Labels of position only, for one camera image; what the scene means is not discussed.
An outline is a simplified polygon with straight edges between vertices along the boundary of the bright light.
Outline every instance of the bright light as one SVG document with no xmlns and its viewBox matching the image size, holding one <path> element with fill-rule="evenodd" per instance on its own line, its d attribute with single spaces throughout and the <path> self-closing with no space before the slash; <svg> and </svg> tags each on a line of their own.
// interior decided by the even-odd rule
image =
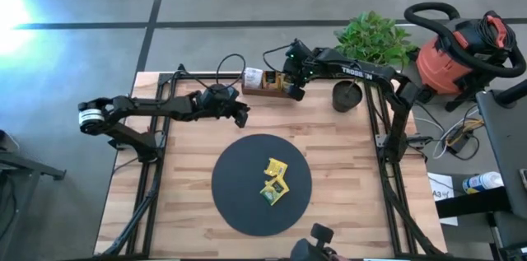
<svg viewBox="0 0 527 261">
<path fill-rule="evenodd" d="M 15 52 L 31 37 L 32 33 L 12 28 L 30 21 L 22 0 L 0 0 L 0 54 Z"/>
</svg>

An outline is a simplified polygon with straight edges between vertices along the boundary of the black pot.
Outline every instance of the black pot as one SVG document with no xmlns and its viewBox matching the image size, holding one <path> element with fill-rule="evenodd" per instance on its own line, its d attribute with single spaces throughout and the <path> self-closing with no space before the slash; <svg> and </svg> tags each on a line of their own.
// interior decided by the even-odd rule
<svg viewBox="0 0 527 261">
<path fill-rule="evenodd" d="M 340 81 L 333 87 L 333 108 L 346 113 L 356 107 L 362 100 L 362 90 L 351 81 Z"/>
</svg>

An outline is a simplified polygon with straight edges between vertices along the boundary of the black circular mat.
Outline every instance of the black circular mat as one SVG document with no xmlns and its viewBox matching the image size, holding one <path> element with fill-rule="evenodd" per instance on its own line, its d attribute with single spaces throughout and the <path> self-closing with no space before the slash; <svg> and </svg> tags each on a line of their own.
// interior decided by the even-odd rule
<svg viewBox="0 0 527 261">
<path fill-rule="evenodd" d="M 287 164 L 284 181 L 289 192 L 273 206 L 260 194 L 269 158 Z M 280 233 L 302 216 L 311 197 L 311 173 L 304 156 L 290 142 L 269 134 L 255 134 L 233 142 L 212 172 L 212 196 L 225 221 L 246 235 Z"/>
</svg>

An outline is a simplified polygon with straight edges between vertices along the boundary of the paper sign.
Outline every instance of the paper sign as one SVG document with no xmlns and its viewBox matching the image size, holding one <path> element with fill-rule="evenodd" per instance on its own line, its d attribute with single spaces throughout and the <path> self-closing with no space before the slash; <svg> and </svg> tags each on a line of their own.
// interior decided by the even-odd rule
<svg viewBox="0 0 527 261">
<path fill-rule="evenodd" d="M 454 197 L 454 190 L 452 189 L 452 177 L 448 175 L 428 173 L 428 178 L 430 178 L 431 191 L 434 195 L 435 201 Z M 458 217 L 443 218 L 440 219 L 439 222 L 441 224 L 457 226 Z"/>
</svg>

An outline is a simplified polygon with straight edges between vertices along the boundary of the yellow object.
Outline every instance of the yellow object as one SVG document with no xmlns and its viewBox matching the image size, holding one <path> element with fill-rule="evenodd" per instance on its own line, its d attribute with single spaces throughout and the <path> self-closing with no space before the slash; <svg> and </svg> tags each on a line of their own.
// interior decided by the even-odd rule
<svg viewBox="0 0 527 261">
<path fill-rule="evenodd" d="M 286 174 L 287 164 L 274 158 L 269 158 L 269 166 L 263 172 L 270 176 L 282 177 Z"/>
<path fill-rule="evenodd" d="M 270 181 L 265 181 L 265 187 L 260 191 L 269 204 L 274 205 L 283 194 L 289 192 L 283 176 L 286 174 L 287 164 L 274 158 L 269 158 L 269 166 L 263 172 L 274 177 Z"/>
</svg>

